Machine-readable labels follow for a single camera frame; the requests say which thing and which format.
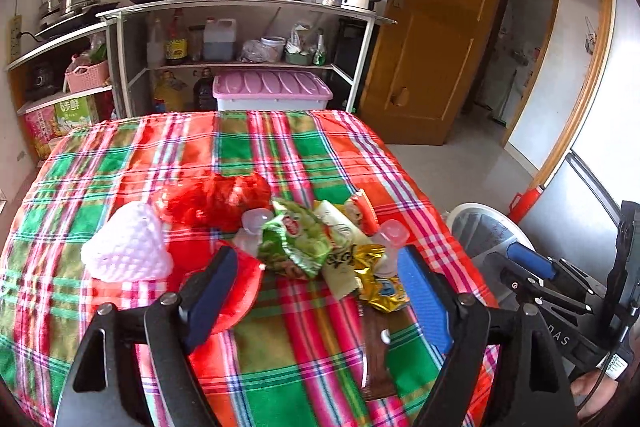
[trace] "green box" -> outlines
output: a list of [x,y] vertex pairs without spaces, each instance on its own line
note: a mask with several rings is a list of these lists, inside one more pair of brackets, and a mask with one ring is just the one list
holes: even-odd
[[56,120],[60,128],[60,136],[65,136],[74,129],[98,123],[98,110],[94,97],[82,96],[71,98],[56,104]]

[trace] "wooden door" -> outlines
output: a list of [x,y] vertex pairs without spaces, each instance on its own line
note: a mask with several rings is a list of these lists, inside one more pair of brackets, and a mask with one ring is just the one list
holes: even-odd
[[498,0],[390,0],[359,116],[386,143],[441,145],[481,60]]

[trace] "tablecloth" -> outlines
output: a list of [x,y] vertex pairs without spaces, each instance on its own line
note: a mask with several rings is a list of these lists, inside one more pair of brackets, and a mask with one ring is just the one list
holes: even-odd
[[[221,234],[165,225],[176,270],[151,282],[91,279],[80,261],[82,244],[124,203],[150,201],[166,182],[212,171],[257,171],[274,194],[306,205],[313,199],[342,203],[363,188],[380,221],[403,222],[433,269],[459,291],[495,305],[428,198],[377,136],[348,113],[174,113],[104,122],[76,130],[56,147],[0,257],[0,376],[38,423],[52,425],[97,306],[145,306],[176,289],[184,273],[207,264]],[[356,302],[336,301],[321,279],[266,274],[251,312],[235,328],[212,335],[191,362],[224,427],[405,426],[443,358],[410,310],[394,314],[392,323],[387,365],[398,395],[388,399],[363,401]],[[487,350],[467,424],[481,418],[495,355]],[[146,346],[138,346],[138,359],[154,422],[165,426]]]

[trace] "pink storage box lid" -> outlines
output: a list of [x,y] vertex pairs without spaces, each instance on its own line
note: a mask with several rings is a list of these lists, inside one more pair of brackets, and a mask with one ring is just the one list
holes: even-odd
[[226,98],[274,98],[331,100],[334,95],[317,75],[308,71],[234,70],[216,75],[213,96]]

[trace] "red thermos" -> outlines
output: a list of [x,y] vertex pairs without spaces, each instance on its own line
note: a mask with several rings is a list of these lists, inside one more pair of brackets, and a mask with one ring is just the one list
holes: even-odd
[[530,188],[524,194],[518,192],[509,205],[509,219],[517,225],[538,201],[540,194],[542,194],[542,187]]

